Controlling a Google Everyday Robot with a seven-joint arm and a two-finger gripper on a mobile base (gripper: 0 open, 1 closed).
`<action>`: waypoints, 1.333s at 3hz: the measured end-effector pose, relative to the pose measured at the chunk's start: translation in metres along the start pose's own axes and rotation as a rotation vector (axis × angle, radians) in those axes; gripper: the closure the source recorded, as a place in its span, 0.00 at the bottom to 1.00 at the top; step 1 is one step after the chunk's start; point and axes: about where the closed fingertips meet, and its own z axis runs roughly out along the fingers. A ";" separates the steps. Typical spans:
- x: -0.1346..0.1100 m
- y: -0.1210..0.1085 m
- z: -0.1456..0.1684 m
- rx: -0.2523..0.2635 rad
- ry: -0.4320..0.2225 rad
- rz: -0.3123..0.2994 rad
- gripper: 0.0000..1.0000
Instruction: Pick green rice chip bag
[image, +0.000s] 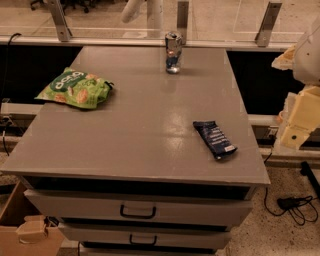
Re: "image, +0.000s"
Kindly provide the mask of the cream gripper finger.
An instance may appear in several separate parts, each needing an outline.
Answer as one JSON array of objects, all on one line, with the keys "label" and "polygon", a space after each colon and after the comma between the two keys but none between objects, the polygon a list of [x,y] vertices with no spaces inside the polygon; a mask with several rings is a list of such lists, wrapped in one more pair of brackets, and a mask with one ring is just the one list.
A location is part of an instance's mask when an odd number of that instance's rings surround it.
[{"label": "cream gripper finger", "polygon": [[289,92],[284,101],[283,109],[279,112],[278,116],[276,117],[276,120],[279,124],[281,124],[290,116],[295,100],[296,100],[296,94]]},{"label": "cream gripper finger", "polygon": [[271,66],[279,70],[291,70],[293,68],[293,59],[296,45],[289,47],[284,53],[276,57]]}]

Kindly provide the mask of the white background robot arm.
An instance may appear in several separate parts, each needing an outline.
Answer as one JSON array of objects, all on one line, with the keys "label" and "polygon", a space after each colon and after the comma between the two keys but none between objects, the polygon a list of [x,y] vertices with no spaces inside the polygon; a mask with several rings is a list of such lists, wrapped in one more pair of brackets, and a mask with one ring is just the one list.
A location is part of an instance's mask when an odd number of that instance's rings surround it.
[{"label": "white background robot arm", "polygon": [[140,16],[146,19],[146,36],[159,38],[163,30],[164,0],[126,0],[121,13],[121,21],[130,23]]}]

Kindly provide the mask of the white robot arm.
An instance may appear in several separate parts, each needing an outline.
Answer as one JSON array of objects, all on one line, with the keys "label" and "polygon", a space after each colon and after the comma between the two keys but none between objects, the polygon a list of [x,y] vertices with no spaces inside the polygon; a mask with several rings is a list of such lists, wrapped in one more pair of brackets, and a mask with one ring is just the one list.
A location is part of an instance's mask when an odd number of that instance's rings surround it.
[{"label": "white robot arm", "polygon": [[298,150],[320,125],[320,17],[271,66],[291,69],[294,79],[305,85],[295,96],[280,135],[282,146]]}]

